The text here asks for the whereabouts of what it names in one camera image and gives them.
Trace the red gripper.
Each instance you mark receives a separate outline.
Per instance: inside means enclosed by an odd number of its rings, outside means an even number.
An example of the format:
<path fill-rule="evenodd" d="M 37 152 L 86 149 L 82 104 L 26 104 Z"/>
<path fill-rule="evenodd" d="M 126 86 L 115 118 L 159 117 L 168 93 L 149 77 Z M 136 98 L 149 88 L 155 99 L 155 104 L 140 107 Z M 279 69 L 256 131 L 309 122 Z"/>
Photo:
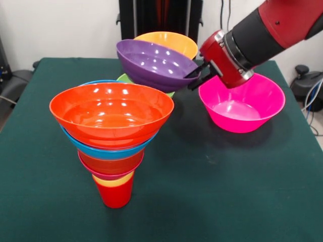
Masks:
<path fill-rule="evenodd" d="M 247 70 L 241 64 L 238 64 L 232 51 L 229 50 L 226 34 L 223 30 L 214 32 L 202 44 L 200 54 L 204 58 L 200 65 L 184 77 L 184 79 L 197 79 L 188 85 L 188 89 L 191 91 L 197 89 L 214 76 L 219 76 L 227 88 L 235 88 L 247 82 L 254 75 L 252 69 Z M 210 67 L 210 72 L 202 77 L 202 72 L 208 66 Z"/>

